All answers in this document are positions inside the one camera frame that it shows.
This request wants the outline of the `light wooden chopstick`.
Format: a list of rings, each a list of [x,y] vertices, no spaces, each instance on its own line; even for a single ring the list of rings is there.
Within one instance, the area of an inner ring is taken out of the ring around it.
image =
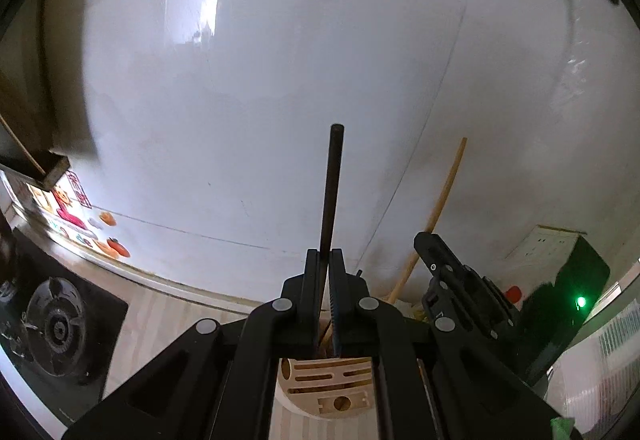
[[[436,199],[436,203],[434,204],[434,207],[430,215],[428,216],[427,223],[424,229],[425,233],[431,234],[434,232],[436,224],[440,216],[442,215],[442,211],[444,210],[444,207],[448,200],[452,186],[454,185],[454,180],[456,179],[456,176],[458,174],[461,161],[464,156],[466,144],[468,144],[468,138],[462,137],[460,144],[458,146],[456,155],[454,156],[454,162],[452,163],[449,169],[449,172],[447,174],[445,183],[442,186],[442,190],[440,191]],[[404,289],[405,285],[409,281],[409,278],[414,268],[416,267],[416,264],[418,263],[419,259],[420,259],[420,256],[418,255],[418,253],[415,250],[413,250],[413,252],[410,253],[410,256],[408,257],[407,261],[405,262],[404,267],[402,268],[401,275],[398,277],[398,280],[396,281],[392,291],[386,298],[387,303],[394,304],[396,302],[396,300],[398,299],[401,293],[401,290]]]

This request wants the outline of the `dark soy sauce bottle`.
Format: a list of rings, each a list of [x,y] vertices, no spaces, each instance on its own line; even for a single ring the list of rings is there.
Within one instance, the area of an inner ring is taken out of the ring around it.
[[[506,300],[509,301],[510,304],[512,304],[516,310],[518,311],[522,310],[524,296],[520,287],[516,285],[509,287],[504,292],[504,296],[506,297]]]

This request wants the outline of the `beige cylindrical utensil holder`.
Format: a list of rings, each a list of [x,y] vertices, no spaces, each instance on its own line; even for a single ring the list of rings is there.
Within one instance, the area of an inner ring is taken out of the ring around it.
[[[370,358],[281,359],[277,400],[289,411],[319,420],[352,418],[375,405]]]

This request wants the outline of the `black gas stove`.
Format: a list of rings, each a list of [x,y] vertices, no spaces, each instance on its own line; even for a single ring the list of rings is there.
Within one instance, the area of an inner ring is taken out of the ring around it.
[[[1,288],[1,347],[26,384],[70,426],[103,396],[128,304],[67,270],[20,231]]]

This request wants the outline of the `black range hood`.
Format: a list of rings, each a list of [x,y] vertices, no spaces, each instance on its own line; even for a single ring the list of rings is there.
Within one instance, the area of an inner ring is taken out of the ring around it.
[[[52,146],[52,123],[1,74],[1,170],[50,192],[70,169],[70,160]]]

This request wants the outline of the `white wall socket panel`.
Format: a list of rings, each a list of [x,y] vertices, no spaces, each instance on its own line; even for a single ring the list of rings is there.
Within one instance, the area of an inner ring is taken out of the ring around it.
[[[536,225],[504,259],[504,277],[555,275],[584,232]]]

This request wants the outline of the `colourful wall stickers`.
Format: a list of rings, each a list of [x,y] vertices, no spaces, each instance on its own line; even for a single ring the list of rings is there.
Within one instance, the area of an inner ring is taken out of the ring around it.
[[[40,213],[53,232],[106,258],[119,262],[131,258],[117,235],[115,216],[93,207],[75,171],[65,172],[50,191],[29,184],[26,187],[32,211]]]

